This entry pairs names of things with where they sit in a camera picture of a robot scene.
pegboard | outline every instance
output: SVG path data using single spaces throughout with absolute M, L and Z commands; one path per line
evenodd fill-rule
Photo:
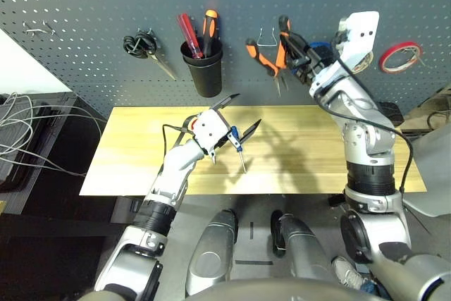
M 375 61 L 359 74 L 380 101 L 396 102 L 403 113 L 451 82 L 450 0 L 0 0 L 0 23 L 7 34 L 99 113 L 113 106 L 207 106 L 219 97 L 241 93 L 235 104 L 313 104 L 307 87 L 289 74 L 289 90 L 279 98 L 272 79 L 247 54 L 244 41 L 264 39 L 286 14 L 295 32 L 308 41 L 329 41 L 342 17 L 357 11 L 379 11 Z M 223 91 L 200 97 L 180 54 L 183 36 L 175 16 L 187 12 L 201 27 L 204 12 L 220 14 L 224 46 Z M 41 27 L 46 20 L 56 36 L 28 37 L 23 21 Z M 128 56 L 124 35 L 151 27 L 163 50 L 161 57 L 175 71 L 172 81 L 150 60 Z M 377 60 L 390 46 L 414 40 L 422 60 L 404 73 L 379 71 Z M 275 58 L 276 48 L 261 48 Z

white wall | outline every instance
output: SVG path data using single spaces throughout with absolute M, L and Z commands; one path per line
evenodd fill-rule
M 0 93 L 70 92 L 44 66 L 0 30 Z

black cup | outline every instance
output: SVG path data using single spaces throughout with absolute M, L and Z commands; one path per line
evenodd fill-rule
M 198 37 L 199 46 L 203 47 L 202 38 Z M 223 45 L 215 39 L 211 45 L 211 56 L 194 59 L 187 42 L 180 47 L 183 60 L 190 69 L 197 93 L 204 98 L 218 95 L 222 90 L 221 59 L 223 58 Z

orange pliers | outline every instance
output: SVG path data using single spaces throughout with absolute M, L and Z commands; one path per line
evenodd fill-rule
M 246 40 L 246 49 L 247 52 L 249 52 L 249 55 L 255 59 L 260 65 L 262 65 L 266 70 L 268 71 L 268 74 L 274 79 L 274 82 L 276 84 L 277 93 L 280 97 L 280 80 L 284 84 L 285 88 L 288 90 L 287 83 L 285 79 L 283 79 L 281 70 L 284 70 L 287 68 L 286 64 L 286 49 L 285 44 L 283 43 L 283 38 L 288 35 L 288 30 L 290 29 L 290 20 L 287 16 L 281 16 L 279 17 L 279 44 L 278 44 L 278 51 L 277 51 L 277 57 L 276 57 L 276 63 L 271 63 L 263 54 L 259 51 L 259 46 L 257 45 L 257 42 L 254 39 L 247 39 Z

orange handle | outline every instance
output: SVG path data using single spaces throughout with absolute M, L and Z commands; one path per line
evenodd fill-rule
M 255 59 L 259 64 L 261 64 L 271 77 L 277 77 L 279 73 L 279 68 L 271 63 L 267 58 L 260 54 L 257 42 L 253 39 L 246 40 L 246 50 L 249 55 Z
M 276 58 L 276 66 L 279 68 L 287 68 L 287 64 L 285 62 L 287 52 L 282 44 L 282 38 L 288 36 L 288 31 L 290 30 L 290 27 L 291 27 L 290 19 L 287 16 L 280 16 L 279 17 L 280 38 Z

